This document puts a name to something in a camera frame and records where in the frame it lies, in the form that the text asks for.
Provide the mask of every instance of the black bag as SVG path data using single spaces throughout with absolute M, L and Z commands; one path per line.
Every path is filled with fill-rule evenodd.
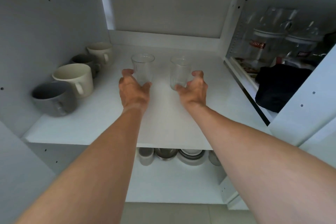
M 311 73 L 309 69 L 282 64 L 262 67 L 255 78 L 259 83 L 255 102 L 261 107 L 278 113 Z

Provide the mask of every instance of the floor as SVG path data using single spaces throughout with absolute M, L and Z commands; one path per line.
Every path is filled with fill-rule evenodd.
M 225 205 L 126 203 L 121 224 L 256 224 L 250 211 Z

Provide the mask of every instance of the dark gray mug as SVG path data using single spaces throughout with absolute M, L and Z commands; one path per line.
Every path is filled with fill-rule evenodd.
M 92 78 L 96 77 L 100 67 L 93 55 L 78 54 L 76 56 L 73 56 L 70 62 L 73 64 L 74 63 L 85 64 L 91 67 Z
M 31 97 L 41 112 L 53 117 L 65 116 L 77 107 L 76 96 L 68 82 L 40 84 L 31 92 Z

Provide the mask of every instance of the person's left arm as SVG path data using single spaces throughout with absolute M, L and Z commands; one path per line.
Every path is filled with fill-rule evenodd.
M 16 224 L 120 222 L 151 83 L 140 86 L 124 69 L 119 81 L 124 107 L 107 128 L 29 207 Z

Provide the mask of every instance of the cream mug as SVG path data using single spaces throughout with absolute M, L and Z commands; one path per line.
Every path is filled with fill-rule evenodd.
M 110 43 L 94 43 L 86 47 L 90 54 L 97 57 L 99 64 L 108 66 L 113 63 L 112 44 Z
M 52 74 L 57 81 L 71 84 L 76 98 L 85 98 L 93 92 L 91 68 L 85 64 L 69 64 L 61 66 Z

